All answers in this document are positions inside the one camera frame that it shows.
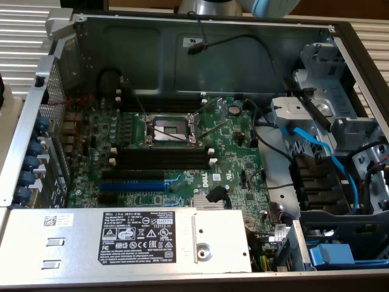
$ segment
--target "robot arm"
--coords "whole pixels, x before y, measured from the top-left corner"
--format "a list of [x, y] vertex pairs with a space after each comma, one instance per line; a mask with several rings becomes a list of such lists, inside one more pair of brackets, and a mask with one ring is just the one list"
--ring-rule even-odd
[[257, 17], [280, 18], [288, 15], [300, 0], [236, 0]]

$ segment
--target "green circuit board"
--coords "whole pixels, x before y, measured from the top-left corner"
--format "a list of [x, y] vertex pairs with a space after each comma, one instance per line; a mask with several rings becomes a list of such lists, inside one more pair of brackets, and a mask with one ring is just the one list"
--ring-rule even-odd
[[[223, 99], [227, 106], [236, 105], [242, 108], [240, 101], [231, 97]], [[88, 156], [83, 156], [82, 145], [74, 145], [71, 164], [72, 185], [67, 207], [112, 207], [112, 205], [100, 204], [97, 199], [102, 183], [102, 172], [113, 169], [113, 166], [108, 163], [111, 145], [119, 144], [125, 149], [147, 148], [144, 145], [144, 116], [140, 113], [116, 112], [109, 107], [101, 108], [99, 104], [90, 112], [83, 114], [86, 116], [84, 118], [89, 119], [89, 123], [80, 130], [81, 135], [88, 137], [89, 141], [92, 136], [95, 136], [96, 147], [89, 148]], [[201, 113], [201, 132], [220, 124], [220, 117], [220, 109], [217, 106], [210, 106], [207, 111]], [[131, 132], [125, 132], [128, 123], [131, 124]], [[115, 138], [112, 138], [112, 124], [117, 125]], [[261, 219], [264, 211], [269, 212], [267, 191], [256, 190], [250, 184], [243, 186], [240, 179], [242, 170], [246, 172], [247, 177], [250, 177], [254, 171], [262, 168], [258, 148], [249, 147], [251, 124], [250, 111], [242, 110], [239, 116], [227, 116], [221, 128], [201, 140], [203, 145], [215, 149], [215, 158], [218, 159], [209, 170], [166, 170], [165, 179], [177, 180], [167, 190], [120, 192], [118, 204], [114, 207], [196, 207], [195, 195], [206, 196], [216, 186], [225, 186], [229, 189], [232, 209], [242, 210], [246, 227], [253, 231], [271, 231], [270, 221]], [[241, 146], [233, 136], [237, 131], [246, 136]], [[261, 184], [259, 177], [256, 178], [257, 183]]]

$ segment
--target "warning label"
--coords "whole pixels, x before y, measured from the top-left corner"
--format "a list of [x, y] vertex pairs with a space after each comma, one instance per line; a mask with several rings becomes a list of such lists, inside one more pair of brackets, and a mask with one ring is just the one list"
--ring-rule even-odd
[[103, 265], [175, 263], [174, 212], [104, 212], [98, 261]]

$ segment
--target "cable connector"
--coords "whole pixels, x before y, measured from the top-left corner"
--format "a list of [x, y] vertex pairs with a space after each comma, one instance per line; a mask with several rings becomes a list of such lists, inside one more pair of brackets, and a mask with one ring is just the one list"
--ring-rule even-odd
[[208, 44], [204, 44], [204, 43], [194, 44], [192, 47], [189, 48], [188, 55], [196, 55], [206, 49], [208, 49]]

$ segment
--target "chip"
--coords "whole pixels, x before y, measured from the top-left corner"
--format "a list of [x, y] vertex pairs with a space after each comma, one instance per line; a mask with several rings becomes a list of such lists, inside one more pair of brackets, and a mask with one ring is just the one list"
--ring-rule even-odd
[[230, 129], [229, 128], [221, 128], [221, 134], [222, 135], [230, 135]]
[[246, 194], [246, 201], [253, 201], [254, 200], [254, 194], [253, 193], [247, 193]]
[[244, 163], [244, 168], [245, 169], [253, 169], [253, 164], [251, 162], [245, 162]]

